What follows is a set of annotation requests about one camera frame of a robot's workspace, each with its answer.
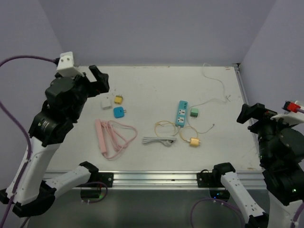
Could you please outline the white plug adapter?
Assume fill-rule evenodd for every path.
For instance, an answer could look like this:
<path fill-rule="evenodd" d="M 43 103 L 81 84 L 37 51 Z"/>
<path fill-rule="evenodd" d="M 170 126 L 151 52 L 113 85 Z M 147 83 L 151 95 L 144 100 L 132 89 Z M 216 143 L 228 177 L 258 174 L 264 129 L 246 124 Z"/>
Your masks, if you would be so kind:
<path fill-rule="evenodd" d="M 103 110 L 107 110 L 107 109 L 111 109 L 112 108 L 112 104 L 111 104 L 111 100 L 108 96 L 103 96 L 101 98 L 101 108 Z"/>

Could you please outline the yellow plug adapter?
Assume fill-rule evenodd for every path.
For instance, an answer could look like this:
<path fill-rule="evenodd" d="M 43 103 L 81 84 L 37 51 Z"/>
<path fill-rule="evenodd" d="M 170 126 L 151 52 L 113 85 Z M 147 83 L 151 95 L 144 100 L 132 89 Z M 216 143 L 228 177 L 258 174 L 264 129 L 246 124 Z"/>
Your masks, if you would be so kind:
<path fill-rule="evenodd" d="M 122 95 L 116 95 L 115 98 L 114 98 L 114 103 L 118 104 L 118 105 L 121 105 L 122 102 L 123 102 L 123 96 Z"/>

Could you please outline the blue plug adapter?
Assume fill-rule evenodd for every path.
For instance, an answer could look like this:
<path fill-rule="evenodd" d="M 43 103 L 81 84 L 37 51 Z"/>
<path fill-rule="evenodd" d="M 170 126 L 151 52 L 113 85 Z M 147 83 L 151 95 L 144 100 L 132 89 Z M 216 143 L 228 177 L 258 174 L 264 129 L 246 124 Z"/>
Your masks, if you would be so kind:
<path fill-rule="evenodd" d="M 125 116 L 126 110 L 123 107 L 115 107 L 113 109 L 114 118 L 123 118 Z"/>

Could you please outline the pink power strip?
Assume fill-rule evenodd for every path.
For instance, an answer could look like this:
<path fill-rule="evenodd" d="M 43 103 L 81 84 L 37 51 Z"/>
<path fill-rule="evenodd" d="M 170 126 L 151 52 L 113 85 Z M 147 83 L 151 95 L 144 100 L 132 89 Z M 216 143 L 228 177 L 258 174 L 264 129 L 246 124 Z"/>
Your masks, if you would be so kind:
<path fill-rule="evenodd" d="M 130 139 L 126 139 L 123 137 L 122 134 L 120 134 L 116 129 L 115 125 L 129 129 L 134 131 L 134 136 L 131 137 Z M 101 155 L 107 159 L 107 160 L 113 160 L 116 159 L 118 156 L 121 155 L 124 149 L 126 149 L 129 144 L 137 137 L 138 131 L 136 128 L 130 126 L 130 125 L 125 125 L 122 123 L 119 123 L 114 120 L 109 120 L 109 121 L 102 121 L 100 119 L 95 120 L 95 130 L 96 130 L 96 135 L 98 138 L 98 146 L 100 149 Z M 107 146 L 106 146 L 106 134 L 104 131 L 107 133 L 107 135 L 110 137 L 110 141 L 112 144 L 112 147 L 115 151 L 114 155 L 109 155 L 107 151 Z"/>

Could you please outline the green plug adapter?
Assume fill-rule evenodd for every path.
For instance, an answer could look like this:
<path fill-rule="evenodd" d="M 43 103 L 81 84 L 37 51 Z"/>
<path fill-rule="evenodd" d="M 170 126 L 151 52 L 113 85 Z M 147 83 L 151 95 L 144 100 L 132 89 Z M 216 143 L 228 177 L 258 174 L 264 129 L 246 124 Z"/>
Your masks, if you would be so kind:
<path fill-rule="evenodd" d="M 198 115 L 199 115 L 198 108 L 193 107 L 193 108 L 190 109 L 190 117 L 197 118 Z"/>

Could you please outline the teal power strip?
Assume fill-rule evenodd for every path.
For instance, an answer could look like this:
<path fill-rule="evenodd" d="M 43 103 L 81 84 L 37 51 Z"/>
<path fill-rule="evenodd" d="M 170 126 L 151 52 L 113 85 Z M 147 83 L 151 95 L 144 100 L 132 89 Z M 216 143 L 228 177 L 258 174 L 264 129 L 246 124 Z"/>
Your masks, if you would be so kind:
<path fill-rule="evenodd" d="M 177 127 L 183 128 L 185 126 L 187 120 L 187 111 L 188 111 L 188 102 L 187 101 L 179 101 L 175 125 Z"/>

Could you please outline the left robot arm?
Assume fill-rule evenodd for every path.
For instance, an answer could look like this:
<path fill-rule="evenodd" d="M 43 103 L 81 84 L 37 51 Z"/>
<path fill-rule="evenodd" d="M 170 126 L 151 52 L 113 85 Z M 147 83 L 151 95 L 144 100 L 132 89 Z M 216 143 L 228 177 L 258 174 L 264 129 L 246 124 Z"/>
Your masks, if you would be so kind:
<path fill-rule="evenodd" d="M 20 218 L 45 213 L 57 198 L 74 187 L 98 183 L 99 169 L 86 161 L 61 176 L 43 180 L 52 157 L 77 123 L 87 99 L 109 91 L 109 75 L 95 65 L 89 66 L 89 70 L 95 77 L 93 82 L 85 73 L 56 73 L 45 90 L 46 100 L 28 132 L 30 147 L 13 182 L 0 192 L 1 202 L 12 204 L 13 213 Z"/>

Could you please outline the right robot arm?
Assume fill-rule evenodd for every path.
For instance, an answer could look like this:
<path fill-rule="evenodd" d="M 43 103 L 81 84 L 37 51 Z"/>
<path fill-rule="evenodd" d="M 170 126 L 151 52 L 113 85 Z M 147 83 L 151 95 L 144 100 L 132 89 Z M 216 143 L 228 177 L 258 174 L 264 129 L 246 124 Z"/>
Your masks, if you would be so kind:
<path fill-rule="evenodd" d="M 224 186 L 236 202 L 246 228 L 296 228 L 304 209 L 304 171 L 299 163 L 304 159 L 304 136 L 295 130 L 304 122 L 304 104 L 286 101 L 284 113 L 257 103 L 242 105 L 237 122 L 256 120 L 248 127 L 258 139 L 259 161 L 268 190 L 270 211 L 266 213 L 240 182 L 231 163 L 215 165 L 211 180 Z"/>

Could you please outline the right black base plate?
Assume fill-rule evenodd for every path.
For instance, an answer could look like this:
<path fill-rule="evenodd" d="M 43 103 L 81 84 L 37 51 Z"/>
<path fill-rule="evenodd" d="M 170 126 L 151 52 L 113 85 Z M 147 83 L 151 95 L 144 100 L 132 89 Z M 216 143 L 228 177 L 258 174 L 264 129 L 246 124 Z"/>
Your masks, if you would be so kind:
<path fill-rule="evenodd" d="M 214 188 L 216 183 L 214 182 L 212 172 L 204 169 L 196 174 L 197 185 L 199 188 Z"/>

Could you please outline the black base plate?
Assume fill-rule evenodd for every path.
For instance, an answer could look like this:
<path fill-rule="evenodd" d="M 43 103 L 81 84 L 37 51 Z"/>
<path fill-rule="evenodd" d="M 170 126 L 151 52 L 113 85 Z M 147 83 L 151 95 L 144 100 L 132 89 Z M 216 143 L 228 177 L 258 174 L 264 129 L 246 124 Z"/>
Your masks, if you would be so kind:
<path fill-rule="evenodd" d="M 108 188 L 113 186 L 114 173 L 113 172 L 98 172 L 96 181 L 104 183 Z"/>
<path fill-rule="evenodd" d="M 214 182 L 212 172 L 204 169 L 196 174 L 197 185 L 199 188 L 214 188 L 216 183 Z"/>

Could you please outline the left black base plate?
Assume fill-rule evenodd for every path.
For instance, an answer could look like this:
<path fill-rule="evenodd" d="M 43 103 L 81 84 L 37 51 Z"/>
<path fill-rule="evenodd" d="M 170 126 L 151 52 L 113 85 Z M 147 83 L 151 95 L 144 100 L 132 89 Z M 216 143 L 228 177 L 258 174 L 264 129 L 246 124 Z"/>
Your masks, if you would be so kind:
<path fill-rule="evenodd" d="M 96 181 L 104 183 L 108 188 L 113 186 L 114 173 L 113 172 L 98 172 Z"/>

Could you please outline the aluminium rail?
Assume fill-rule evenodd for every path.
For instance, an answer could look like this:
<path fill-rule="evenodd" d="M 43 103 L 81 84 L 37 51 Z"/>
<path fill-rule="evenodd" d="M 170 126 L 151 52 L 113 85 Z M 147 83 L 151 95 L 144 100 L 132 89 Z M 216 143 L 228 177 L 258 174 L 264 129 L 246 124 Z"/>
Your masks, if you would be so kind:
<path fill-rule="evenodd" d="M 113 172 L 113 190 L 195 190 L 198 187 L 196 174 L 198 171 L 99 171 Z M 64 171 L 47 171 L 44 179 L 51 179 L 64 174 Z M 260 171 L 241 171 L 238 178 L 248 190 L 264 190 Z"/>

